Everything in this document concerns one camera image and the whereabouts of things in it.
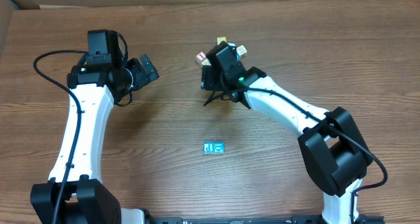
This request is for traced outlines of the red circle block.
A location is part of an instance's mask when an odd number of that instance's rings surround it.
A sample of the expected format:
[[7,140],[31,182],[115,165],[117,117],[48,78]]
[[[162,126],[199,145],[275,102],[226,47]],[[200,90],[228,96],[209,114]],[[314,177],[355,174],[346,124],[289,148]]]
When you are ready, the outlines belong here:
[[215,154],[224,154],[224,143],[213,143]]

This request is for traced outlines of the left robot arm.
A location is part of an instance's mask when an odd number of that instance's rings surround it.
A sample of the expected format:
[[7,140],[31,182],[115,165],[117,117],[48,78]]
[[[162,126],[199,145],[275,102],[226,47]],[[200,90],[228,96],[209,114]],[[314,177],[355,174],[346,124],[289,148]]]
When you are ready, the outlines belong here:
[[129,58],[123,36],[91,30],[88,49],[59,87],[69,94],[62,146],[46,183],[35,184],[30,202],[42,223],[153,223],[145,209],[122,208],[103,185],[102,149],[114,106],[133,97],[159,74],[147,55]]

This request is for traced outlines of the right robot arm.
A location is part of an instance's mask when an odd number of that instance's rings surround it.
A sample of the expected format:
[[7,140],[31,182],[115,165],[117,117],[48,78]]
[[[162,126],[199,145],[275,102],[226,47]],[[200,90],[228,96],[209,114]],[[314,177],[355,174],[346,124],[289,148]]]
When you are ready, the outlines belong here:
[[211,92],[208,101],[240,102],[290,130],[309,177],[323,192],[320,223],[361,223],[356,191],[373,159],[350,113],[302,101],[262,70],[245,69],[245,56],[244,47],[225,41],[196,55],[202,67],[201,88]]

